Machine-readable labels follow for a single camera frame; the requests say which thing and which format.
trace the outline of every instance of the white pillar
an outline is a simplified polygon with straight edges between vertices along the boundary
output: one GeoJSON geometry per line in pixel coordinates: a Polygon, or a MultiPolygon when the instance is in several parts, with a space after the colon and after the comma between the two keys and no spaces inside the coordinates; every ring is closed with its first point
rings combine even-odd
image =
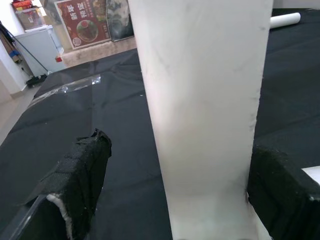
{"type": "Polygon", "coordinates": [[[246,184],[272,4],[129,0],[174,240],[258,238],[246,184]]]}

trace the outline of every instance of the black foam block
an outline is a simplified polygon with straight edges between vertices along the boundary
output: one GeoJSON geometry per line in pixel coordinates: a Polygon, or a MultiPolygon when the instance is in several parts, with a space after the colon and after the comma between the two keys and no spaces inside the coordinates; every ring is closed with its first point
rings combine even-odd
{"type": "Polygon", "coordinates": [[[27,199],[27,203],[36,199],[31,208],[27,213],[20,211],[0,240],[83,239],[110,156],[111,141],[102,131],[96,129],[91,137],[78,139],[27,199]]]}
{"type": "Polygon", "coordinates": [[[320,239],[320,185],[285,153],[253,148],[247,192],[274,240],[320,239]]]}

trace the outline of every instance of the white roll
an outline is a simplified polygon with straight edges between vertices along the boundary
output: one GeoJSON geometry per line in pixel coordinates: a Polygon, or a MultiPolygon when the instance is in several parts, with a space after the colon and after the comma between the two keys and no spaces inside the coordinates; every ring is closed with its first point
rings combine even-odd
{"type": "Polygon", "coordinates": [[[297,24],[298,22],[300,22],[300,19],[301,15],[298,12],[280,16],[273,16],[270,19],[270,29],[297,24]]]}

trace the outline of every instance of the food poster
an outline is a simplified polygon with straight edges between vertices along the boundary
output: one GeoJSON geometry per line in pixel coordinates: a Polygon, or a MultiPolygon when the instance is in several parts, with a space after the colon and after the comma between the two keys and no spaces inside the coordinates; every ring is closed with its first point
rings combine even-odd
{"type": "Polygon", "coordinates": [[[106,0],[62,0],[54,4],[73,49],[110,39],[106,0]]]}

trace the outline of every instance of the floor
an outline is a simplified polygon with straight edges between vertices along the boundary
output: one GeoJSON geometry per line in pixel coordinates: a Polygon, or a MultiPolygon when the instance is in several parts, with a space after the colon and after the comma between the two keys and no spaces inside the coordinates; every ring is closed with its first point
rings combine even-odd
{"type": "Polygon", "coordinates": [[[39,88],[40,86],[28,88],[20,96],[0,104],[0,145],[28,108],[39,88]]]}

